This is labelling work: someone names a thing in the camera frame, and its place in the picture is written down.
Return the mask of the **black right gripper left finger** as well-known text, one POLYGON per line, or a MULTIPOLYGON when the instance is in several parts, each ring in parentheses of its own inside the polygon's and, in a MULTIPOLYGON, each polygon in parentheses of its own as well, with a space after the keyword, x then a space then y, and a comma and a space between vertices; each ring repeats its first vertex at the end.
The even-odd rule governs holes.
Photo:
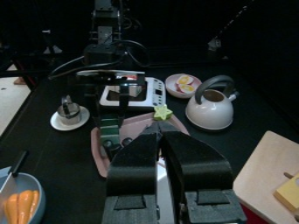
POLYGON ((101 224, 156 224, 156 161, 160 133, 153 124, 115 155, 107 172, 101 224))

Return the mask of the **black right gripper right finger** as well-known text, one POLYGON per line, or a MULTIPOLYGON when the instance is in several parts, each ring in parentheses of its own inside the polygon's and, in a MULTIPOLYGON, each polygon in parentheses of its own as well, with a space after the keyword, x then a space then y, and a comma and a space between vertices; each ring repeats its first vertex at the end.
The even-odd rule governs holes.
POLYGON ((228 160, 169 123, 159 130, 175 224, 245 224, 228 160))

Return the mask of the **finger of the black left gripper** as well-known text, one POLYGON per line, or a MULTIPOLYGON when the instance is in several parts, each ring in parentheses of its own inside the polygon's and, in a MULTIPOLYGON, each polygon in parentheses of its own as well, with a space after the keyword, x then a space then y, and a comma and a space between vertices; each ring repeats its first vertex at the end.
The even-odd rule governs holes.
POLYGON ((99 113, 99 89, 96 86, 87 85, 84 87, 84 98, 88 111, 95 122, 96 127, 100 127, 100 113, 99 113))
POLYGON ((129 100, 129 86, 127 84, 119 87, 119 114, 123 116, 127 112, 129 100))

